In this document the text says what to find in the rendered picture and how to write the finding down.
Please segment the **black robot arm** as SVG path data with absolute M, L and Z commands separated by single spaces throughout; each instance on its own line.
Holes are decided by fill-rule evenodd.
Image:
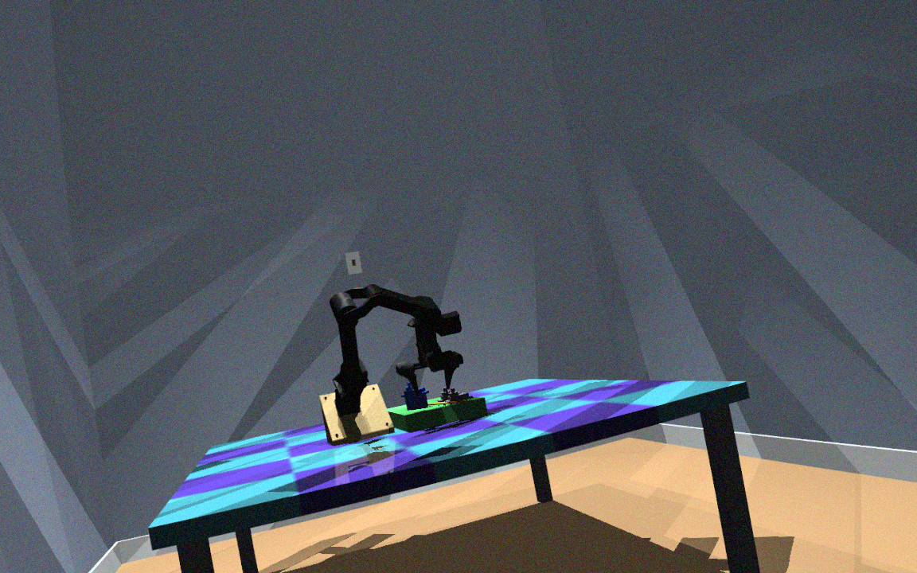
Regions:
M 352 298 L 367 300 L 356 307 Z M 343 356 L 341 372 L 333 379 L 336 387 L 334 405 L 338 416 L 361 412 L 361 393 L 370 380 L 365 364 L 359 359 L 354 326 L 372 308 L 380 306 L 410 314 L 412 319 L 407 326 L 415 327 L 418 342 L 433 341 L 436 340 L 436 334 L 443 337 L 461 333 L 462 330 L 458 312 L 441 314 L 430 297 L 404 296 L 397 291 L 382 289 L 377 284 L 341 291 L 330 299 L 329 304 L 338 322 Z M 440 347 L 435 347 L 435 351 L 423 350 L 423 366 L 428 366 L 431 372 L 447 370 L 447 364 L 451 363 L 454 363 L 454 353 L 450 349 L 445 352 Z

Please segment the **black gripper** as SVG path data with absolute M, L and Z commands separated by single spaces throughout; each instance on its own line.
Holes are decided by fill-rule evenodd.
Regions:
M 421 368 L 428 368 L 428 366 L 423 366 L 423 350 L 429 349 L 429 351 L 435 351 L 435 347 L 438 347 L 437 340 L 425 341 L 425 342 L 416 342 L 418 349 L 418 363 L 411 363 L 410 361 L 405 361 L 396 364 L 396 373 L 400 376 L 405 377 L 405 380 L 410 381 L 412 389 L 419 396 L 419 389 L 417 387 L 417 375 L 414 374 L 415 370 Z M 457 352 L 454 353 L 454 363 L 447 364 L 447 370 L 444 370 L 445 382 L 447 382 L 447 389 L 451 385 L 452 375 L 454 375 L 455 369 L 459 367 L 459 364 L 463 364 L 463 358 L 461 354 Z

